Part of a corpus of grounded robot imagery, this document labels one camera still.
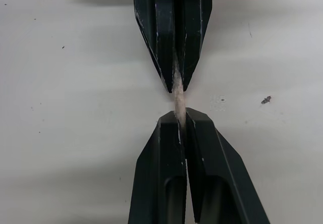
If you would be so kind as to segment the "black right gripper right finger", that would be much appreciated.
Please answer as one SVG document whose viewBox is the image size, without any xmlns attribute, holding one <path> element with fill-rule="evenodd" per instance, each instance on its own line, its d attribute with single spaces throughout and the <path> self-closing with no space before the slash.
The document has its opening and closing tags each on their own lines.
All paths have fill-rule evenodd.
<svg viewBox="0 0 323 224">
<path fill-rule="evenodd" d="M 185 153 L 196 223 L 269 223 L 238 152 L 211 118 L 186 109 Z"/>
</svg>

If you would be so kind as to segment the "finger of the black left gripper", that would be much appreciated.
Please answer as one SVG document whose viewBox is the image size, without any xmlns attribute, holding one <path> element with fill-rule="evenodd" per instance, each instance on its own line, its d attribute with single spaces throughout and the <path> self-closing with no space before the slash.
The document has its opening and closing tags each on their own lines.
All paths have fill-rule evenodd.
<svg viewBox="0 0 323 224">
<path fill-rule="evenodd" d="M 134 0 L 134 12 L 153 64 L 165 89 L 173 88 L 173 0 Z"/>
<path fill-rule="evenodd" d="M 174 0 L 174 9 L 179 70 L 183 88 L 187 90 L 200 58 L 212 0 Z"/>
</svg>

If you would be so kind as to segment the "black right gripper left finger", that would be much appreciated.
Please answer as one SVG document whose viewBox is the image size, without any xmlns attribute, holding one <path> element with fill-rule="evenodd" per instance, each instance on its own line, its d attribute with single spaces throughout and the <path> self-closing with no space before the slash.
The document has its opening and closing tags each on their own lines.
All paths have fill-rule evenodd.
<svg viewBox="0 0 323 224">
<path fill-rule="evenodd" d="M 178 120 L 159 118 L 135 168 L 129 223 L 184 223 L 187 174 Z"/>
</svg>

